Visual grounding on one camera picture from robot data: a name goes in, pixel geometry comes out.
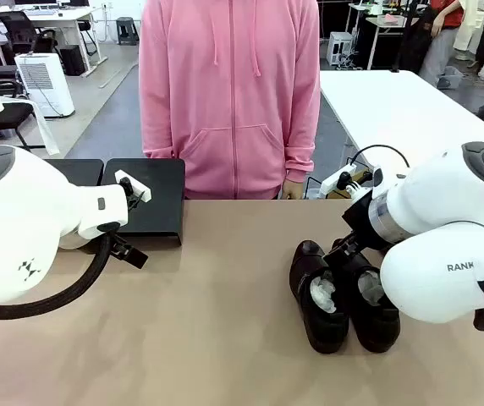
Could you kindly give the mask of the white paper shoe stuffing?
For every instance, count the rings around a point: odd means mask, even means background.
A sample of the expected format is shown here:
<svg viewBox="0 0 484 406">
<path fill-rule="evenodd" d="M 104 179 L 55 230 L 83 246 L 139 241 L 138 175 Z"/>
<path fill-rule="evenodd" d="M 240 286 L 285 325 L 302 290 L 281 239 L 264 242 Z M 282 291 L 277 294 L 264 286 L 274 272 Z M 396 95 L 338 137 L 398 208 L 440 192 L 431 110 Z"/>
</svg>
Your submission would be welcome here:
<svg viewBox="0 0 484 406">
<path fill-rule="evenodd" d="M 374 271 L 364 271 L 358 278 L 357 286 L 362 298 L 371 306 L 378 306 L 384 296 L 380 276 Z"/>
<path fill-rule="evenodd" d="M 321 276 L 314 277 L 310 283 L 310 294 L 315 305 L 328 314 L 336 311 L 333 294 L 336 288 L 333 283 L 333 274 L 325 271 Z"/>
</svg>

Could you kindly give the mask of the person's left forearm pink sleeve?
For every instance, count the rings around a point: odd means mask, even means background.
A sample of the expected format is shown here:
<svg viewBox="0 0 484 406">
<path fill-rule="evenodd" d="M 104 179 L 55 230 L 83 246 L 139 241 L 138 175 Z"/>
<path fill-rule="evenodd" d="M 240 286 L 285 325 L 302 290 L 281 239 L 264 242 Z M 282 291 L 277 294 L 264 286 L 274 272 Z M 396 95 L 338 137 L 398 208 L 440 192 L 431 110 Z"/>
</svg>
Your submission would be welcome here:
<svg viewBox="0 0 484 406">
<path fill-rule="evenodd" d="M 286 179 L 302 183 L 313 171 L 312 161 L 320 112 L 320 74 L 296 76 L 292 100 L 291 124 L 285 148 Z"/>
</svg>

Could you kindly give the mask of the black computer tower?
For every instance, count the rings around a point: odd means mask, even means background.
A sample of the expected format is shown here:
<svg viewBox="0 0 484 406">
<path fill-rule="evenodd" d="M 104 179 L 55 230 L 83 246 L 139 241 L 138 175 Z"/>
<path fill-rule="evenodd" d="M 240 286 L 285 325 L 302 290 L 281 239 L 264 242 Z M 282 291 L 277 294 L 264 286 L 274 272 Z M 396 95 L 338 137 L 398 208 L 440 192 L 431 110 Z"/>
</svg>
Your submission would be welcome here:
<svg viewBox="0 0 484 406">
<path fill-rule="evenodd" d="M 77 45 L 67 45 L 58 50 L 67 76 L 80 76 L 85 72 L 80 48 Z"/>
</svg>

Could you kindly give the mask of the grey plastic stool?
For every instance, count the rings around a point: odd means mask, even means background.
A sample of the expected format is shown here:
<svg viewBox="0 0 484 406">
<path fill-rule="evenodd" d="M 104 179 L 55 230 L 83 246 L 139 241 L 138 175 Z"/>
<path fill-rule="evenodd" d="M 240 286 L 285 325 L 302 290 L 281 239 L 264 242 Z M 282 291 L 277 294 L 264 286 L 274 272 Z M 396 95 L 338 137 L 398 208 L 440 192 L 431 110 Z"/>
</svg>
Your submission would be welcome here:
<svg viewBox="0 0 484 406">
<path fill-rule="evenodd" d="M 116 19 L 117 38 L 119 45 L 136 46 L 140 40 L 136 25 L 131 17 Z"/>
</svg>

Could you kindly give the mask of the black leather buckle shoe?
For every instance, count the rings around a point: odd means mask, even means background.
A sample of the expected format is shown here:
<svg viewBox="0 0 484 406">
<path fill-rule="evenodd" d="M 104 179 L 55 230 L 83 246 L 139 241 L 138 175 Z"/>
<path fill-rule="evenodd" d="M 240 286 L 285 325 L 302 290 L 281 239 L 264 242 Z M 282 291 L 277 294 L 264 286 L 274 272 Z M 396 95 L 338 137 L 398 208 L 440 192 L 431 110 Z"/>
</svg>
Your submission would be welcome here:
<svg viewBox="0 0 484 406">
<path fill-rule="evenodd" d="M 310 345 L 320 354 L 333 354 L 340 350 L 347 337 L 349 316 L 339 303 L 336 291 L 333 294 L 336 305 L 333 314 L 319 309 L 311 298 L 311 280 L 325 271 L 333 274 L 323 256 L 324 251 L 315 241 L 304 240 L 299 243 L 289 270 L 289 287 L 299 307 Z"/>
<path fill-rule="evenodd" d="M 378 306 L 371 306 L 362 298 L 357 281 L 364 271 L 377 272 L 381 279 L 379 269 L 365 258 L 364 265 L 347 264 L 337 269 L 334 285 L 339 303 L 352 321 L 360 344 L 370 352 L 385 353 L 399 337 L 399 310 L 386 294 Z"/>
</svg>

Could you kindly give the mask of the person's right forearm pink sleeve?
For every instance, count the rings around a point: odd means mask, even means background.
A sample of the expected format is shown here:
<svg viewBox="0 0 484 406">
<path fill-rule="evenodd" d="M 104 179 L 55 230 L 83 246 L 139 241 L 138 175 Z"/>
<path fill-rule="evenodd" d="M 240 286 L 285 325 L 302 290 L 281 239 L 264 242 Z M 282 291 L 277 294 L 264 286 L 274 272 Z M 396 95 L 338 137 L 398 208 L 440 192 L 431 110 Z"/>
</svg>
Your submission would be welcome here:
<svg viewBox="0 0 484 406">
<path fill-rule="evenodd" d="M 140 126 L 145 156 L 174 156 L 168 82 L 155 76 L 140 77 Z"/>
</svg>

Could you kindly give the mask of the person's left hand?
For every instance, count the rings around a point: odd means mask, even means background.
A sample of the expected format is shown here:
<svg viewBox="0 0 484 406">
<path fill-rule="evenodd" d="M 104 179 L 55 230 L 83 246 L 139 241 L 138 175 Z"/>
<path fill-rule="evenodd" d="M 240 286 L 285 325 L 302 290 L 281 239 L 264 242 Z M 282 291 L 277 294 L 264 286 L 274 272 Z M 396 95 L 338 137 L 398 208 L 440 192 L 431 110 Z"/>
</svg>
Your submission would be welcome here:
<svg viewBox="0 0 484 406">
<path fill-rule="evenodd" d="M 300 200 L 304 197 L 304 184 L 285 179 L 282 187 L 282 200 Z"/>
</svg>

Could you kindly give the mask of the background person in red shirt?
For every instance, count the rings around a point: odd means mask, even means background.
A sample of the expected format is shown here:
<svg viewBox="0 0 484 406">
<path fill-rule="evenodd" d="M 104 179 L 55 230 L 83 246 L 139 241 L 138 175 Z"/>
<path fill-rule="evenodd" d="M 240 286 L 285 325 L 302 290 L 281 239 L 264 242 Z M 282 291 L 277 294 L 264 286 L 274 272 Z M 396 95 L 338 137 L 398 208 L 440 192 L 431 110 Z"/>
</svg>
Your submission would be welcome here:
<svg viewBox="0 0 484 406">
<path fill-rule="evenodd" d="M 465 0 L 430 0 L 434 14 L 430 27 L 432 41 L 419 76 L 434 88 L 437 88 L 453 54 L 454 42 L 464 18 L 464 3 Z"/>
</svg>

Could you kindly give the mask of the white hanging cloth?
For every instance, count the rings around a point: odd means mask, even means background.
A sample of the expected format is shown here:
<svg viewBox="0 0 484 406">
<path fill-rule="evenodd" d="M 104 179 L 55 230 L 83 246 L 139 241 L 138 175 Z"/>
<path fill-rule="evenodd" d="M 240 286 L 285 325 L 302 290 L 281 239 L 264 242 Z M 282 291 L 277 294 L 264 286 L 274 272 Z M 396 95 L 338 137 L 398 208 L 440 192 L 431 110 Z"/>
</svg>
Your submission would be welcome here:
<svg viewBox="0 0 484 406">
<path fill-rule="evenodd" d="M 36 117 L 37 127 L 41 135 L 43 145 L 45 146 L 48 155 L 54 156 L 60 153 L 57 141 L 53 137 L 52 131 L 50 130 L 50 127 L 48 126 L 47 121 L 44 118 L 40 108 L 34 101 L 29 101 L 21 98 L 10 98 L 6 96 L 1 96 L 0 100 L 2 101 L 2 104 L 16 103 L 20 105 L 27 104 L 31 106 L 33 109 L 33 113 L 35 114 L 35 117 Z"/>
</svg>

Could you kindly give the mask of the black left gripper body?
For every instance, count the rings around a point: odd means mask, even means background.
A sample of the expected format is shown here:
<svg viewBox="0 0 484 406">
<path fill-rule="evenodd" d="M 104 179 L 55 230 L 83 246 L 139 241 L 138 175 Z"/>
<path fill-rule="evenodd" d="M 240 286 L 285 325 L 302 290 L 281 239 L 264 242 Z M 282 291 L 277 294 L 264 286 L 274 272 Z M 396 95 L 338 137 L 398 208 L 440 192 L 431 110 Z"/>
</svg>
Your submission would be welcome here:
<svg viewBox="0 0 484 406">
<path fill-rule="evenodd" d="M 135 239 L 144 237 L 144 202 L 138 197 L 128 199 L 128 222 L 116 229 L 115 241 L 120 244 L 133 244 Z"/>
</svg>

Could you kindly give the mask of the large white table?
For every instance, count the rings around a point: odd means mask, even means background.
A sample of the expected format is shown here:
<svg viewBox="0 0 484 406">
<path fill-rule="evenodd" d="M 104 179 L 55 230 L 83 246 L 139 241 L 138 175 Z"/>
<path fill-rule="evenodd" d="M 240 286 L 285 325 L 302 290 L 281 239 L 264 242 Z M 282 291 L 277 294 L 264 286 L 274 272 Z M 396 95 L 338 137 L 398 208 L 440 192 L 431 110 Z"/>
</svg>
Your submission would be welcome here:
<svg viewBox="0 0 484 406">
<path fill-rule="evenodd" d="M 484 142 L 484 122 L 410 71 L 320 72 L 321 91 L 371 165 L 416 167 L 438 152 Z"/>
</svg>

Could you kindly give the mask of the white air purifier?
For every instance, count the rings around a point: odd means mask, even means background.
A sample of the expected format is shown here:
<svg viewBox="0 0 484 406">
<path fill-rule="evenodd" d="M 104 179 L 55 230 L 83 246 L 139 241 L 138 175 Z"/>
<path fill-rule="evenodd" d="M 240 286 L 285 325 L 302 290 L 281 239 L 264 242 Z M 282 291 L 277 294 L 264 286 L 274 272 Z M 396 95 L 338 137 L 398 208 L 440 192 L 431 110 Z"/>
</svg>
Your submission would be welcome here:
<svg viewBox="0 0 484 406">
<path fill-rule="evenodd" d="M 66 118 L 75 108 L 56 53 L 25 53 L 14 59 L 29 99 L 45 118 Z"/>
</svg>

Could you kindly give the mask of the white computer case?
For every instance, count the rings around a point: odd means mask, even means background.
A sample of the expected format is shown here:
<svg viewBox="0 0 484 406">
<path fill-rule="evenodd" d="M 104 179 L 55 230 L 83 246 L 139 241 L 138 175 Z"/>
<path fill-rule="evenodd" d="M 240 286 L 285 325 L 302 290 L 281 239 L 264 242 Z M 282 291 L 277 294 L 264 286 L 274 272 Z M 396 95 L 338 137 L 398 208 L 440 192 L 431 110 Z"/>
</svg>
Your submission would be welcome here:
<svg viewBox="0 0 484 406">
<path fill-rule="evenodd" d="M 327 62 L 330 66 L 339 66 L 350 54 L 353 36 L 349 32 L 330 33 L 327 46 Z"/>
</svg>

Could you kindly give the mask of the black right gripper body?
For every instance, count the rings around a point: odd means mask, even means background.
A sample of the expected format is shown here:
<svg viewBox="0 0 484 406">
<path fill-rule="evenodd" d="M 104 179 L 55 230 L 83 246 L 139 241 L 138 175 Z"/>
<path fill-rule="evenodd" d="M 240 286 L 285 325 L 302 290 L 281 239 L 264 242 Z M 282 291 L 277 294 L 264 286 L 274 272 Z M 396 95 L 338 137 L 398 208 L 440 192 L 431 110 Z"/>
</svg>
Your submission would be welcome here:
<svg viewBox="0 0 484 406">
<path fill-rule="evenodd" d="M 371 225 L 370 203 L 371 192 L 367 192 L 344 212 L 342 218 L 351 228 L 351 233 L 360 250 L 382 251 L 389 248 L 389 243 L 380 237 Z"/>
</svg>

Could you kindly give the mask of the white office desk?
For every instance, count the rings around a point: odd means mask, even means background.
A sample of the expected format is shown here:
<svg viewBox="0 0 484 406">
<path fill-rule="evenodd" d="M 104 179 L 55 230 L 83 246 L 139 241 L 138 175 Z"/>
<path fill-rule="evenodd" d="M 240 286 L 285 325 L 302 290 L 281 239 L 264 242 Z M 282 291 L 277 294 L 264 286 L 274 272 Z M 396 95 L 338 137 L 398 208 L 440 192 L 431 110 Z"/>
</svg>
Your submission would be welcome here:
<svg viewBox="0 0 484 406">
<path fill-rule="evenodd" d="M 29 20 L 36 28 L 58 28 L 63 33 L 68 32 L 69 39 L 74 39 L 78 42 L 80 53 L 85 64 L 85 72 L 80 75 L 83 78 L 91 75 L 102 63 L 107 60 L 107 56 L 102 55 L 101 48 L 99 47 L 99 41 L 96 37 L 93 13 L 97 10 L 98 8 L 83 7 L 64 9 L 61 11 L 56 11 L 53 14 L 32 14 L 29 16 Z M 92 63 L 89 58 L 89 55 L 85 49 L 85 42 L 80 36 L 80 30 L 78 27 L 78 22 L 85 20 L 89 21 L 91 24 L 91 37 L 96 43 L 97 60 L 94 63 Z M 2 66 L 7 64 L 1 46 L 0 60 Z"/>
</svg>

